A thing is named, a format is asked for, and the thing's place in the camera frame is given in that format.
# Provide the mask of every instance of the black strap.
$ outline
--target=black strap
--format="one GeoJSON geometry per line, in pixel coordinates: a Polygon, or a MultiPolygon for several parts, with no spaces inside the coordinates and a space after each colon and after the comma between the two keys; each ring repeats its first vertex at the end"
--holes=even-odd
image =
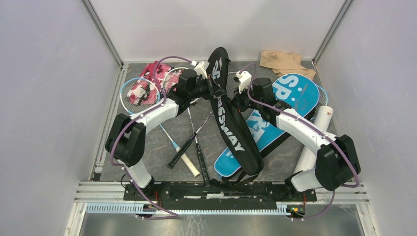
{"type": "Polygon", "coordinates": [[[238,187],[238,186],[240,186],[242,184],[246,184],[246,183],[252,182],[254,179],[256,179],[258,177],[259,174],[253,175],[253,176],[251,176],[249,178],[246,178],[246,179],[242,180],[246,175],[247,174],[245,173],[245,171],[242,171],[242,173],[240,173],[240,175],[239,175],[239,177],[238,177],[238,179],[236,181],[233,181],[233,182],[232,181],[229,181],[229,178],[223,176],[222,177],[223,183],[220,182],[220,181],[218,181],[218,180],[216,180],[216,179],[212,179],[210,181],[210,184],[213,184],[213,185],[218,186],[218,187],[226,187],[226,188],[238,187]]]}

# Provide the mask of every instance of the white wall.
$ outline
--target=white wall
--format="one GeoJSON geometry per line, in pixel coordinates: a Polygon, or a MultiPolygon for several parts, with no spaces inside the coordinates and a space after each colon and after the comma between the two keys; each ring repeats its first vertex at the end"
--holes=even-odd
{"type": "Polygon", "coordinates": [[[312,58],[343,0],[91,0],[124,61],[165,56],[207,59],[225,47],[231,59],[263,50],[312,58]]]}
{"type": "Polygon", "coordinates": [[[380,235],[417,230],[417,2],[355,1],[318,63],[380,235]]]}
{"type": "Polygon", "coordinates": [[[118,66],[81,1],[0,5],[0,235],[60,236],[118,66]]]}

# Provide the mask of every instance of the black racket handle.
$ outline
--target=black racket handle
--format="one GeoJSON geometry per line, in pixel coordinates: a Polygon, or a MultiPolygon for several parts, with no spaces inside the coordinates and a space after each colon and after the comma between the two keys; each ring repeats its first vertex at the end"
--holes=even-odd
{"type": "Polygon", "coordinates": [[[170,169],[174,168],[174,166],[179,161],[179,159],[181,158],[181,156],[185,153],[185,151],[187,151],[187,149],[193,143],[193,140],[194,140],[194,137],[195,136],[196,136],[196,134],[193,134],[193,136],[191,136],[191,138],[187,142],[185,142],[184,145],[182,145],[182,147],[175,154],[175,156],[172,158],[172,160],[167,164],[168,168],[170,168],[170,169]]]}
{"type": "Polygon", "coordinates": [[[207,187],[210,187],[209,173],[207,171],[207,166],[206,166],[206,162],[204,161],[203,153],[201,152],[201,148],[200,148],[200,145],[198,143],[196,143],[196,146],[197,146],[198,162],[200,163],[201,172],[203,173],[204,184],[207,187]]]}

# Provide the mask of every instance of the racket handle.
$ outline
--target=racket handle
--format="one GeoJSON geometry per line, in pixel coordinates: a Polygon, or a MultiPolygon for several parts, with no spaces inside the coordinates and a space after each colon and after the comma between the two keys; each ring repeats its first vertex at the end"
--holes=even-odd
{"type": "Polygon", "coordinates": [[[203,153],[201,152],[201,148],[198,143],[196,143],[196,146],[197,146],[198,162],[200,163],[201,172],[203,172],[204,184],[206,184],[207,187],[210,187],[209,173],[207,172],[207,166],[206,166],[206,162],[204,161],[203,153]]]}
{"type": "Polygon", "coordinates": [[[167,164],[168,168],[172,169],[174,168],[175,164],[179,161],[179,158],[185,153],[185,151],[191,146],[194,135],[191,139],[189,139],[185,144],[179,149],[179,151],[175,154],[175,156],[172,158],[172,160],[167,164]]]}
{"type": "Polygon", "coordinates": [[[198,171],[198,169],[195,167],[195,165],[191,162],[190,158],[188,158],[187,154],[183,154],[181,156],[181,159],[184,161],[184,163],[187,165],[187,167],[191,170],[194,177],[200,176],[201,173],[198,171]]]}

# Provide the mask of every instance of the floor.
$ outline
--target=floor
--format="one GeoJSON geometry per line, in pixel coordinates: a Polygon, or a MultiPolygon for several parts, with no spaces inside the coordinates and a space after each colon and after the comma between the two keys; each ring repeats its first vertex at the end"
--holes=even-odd
{"type": "MultiPolygon", "coordinates": [[[[307,216],[323,206],[308,205],[307,216]]],[[[182,215],[175,220],[143,221],[128,214],[91,214],[84,217],[81,236],[363,236],[353,205],[332,206],[323,216],[291,222],[280,215],[182,215]]]]}
{"type": "MultiPolygon", "coordinates": [[[[238,71],[248,63],[250,63],[250,61],[232,62],[229,66],[229,71],[238,71]]],[[[173,67],[188,67],[187,63],[168,64],[173,67]]],[[[301,65],[306,68],[314,69],[311,61],[302,61],[301,65]]],[[[125,80],[127,81],[134,77],[138,77],[145,66],[145,63],[130,64],[125,80]]],[[[278,76],[274,74],[271,69],[265,67],[258,67],[256,77],[271,78],[272,81],[275,81],[278,78],[278,76]]],[[[317,75],[313,81],[320,84],[317,75]]],[[[191,106],[190,110],[195,126],[200,126],[203,120],[205,120],[208,114],[212,111],[210,102],[202,99],[200,99],[195,106],[191,106]]],[[[249,110],[246,111],[243,116],[245,118],[248,117],[250,112],[251,111],[249,110]]],[[[121,104],[119,104],[118,107],[118,114],[119,113],[127,114],[121,104]]],[[[180,146],[192,135],[192,129],[187,112],[164,122],[163,126],[171,135],[173,140],[180,146]]],[[[332,123],[330,123],[328,130],[332,133],[335,132],[332,123]]],[[[214,170],[213,165],[219,155],[226,148],[226,144],[223,142],[216,122],[213,118],[208,120],[197,137],[206,160],[210,178],[220,179],[220,176],[214,170]]],[[[283,144],[264,158],[265,167],[255,181],[283,181],[286,179],[293,173],[302,148],[303,145],[298,140],[293,137],[288,138],[283,144]]],[[[146,136],[145,154],[143,156],[143,160],[149,173],[154,177],[155,181],[202,181],[202,176],[194,178],[192,173],[182,161],[179,161],[173,170],[170,170],[166,166],[175,153],[176,151],[170,140],[160,127],[157,127],[148,133],[146,136]]],[[[199,168],[195,145],[191,145],[186,154],[194,165],[199,168]]],[[[124,172],[119,167],[114,167],[110,164],[109,155],[107,154],[100,180],[120,180],[123,174],[124,172]]]]}

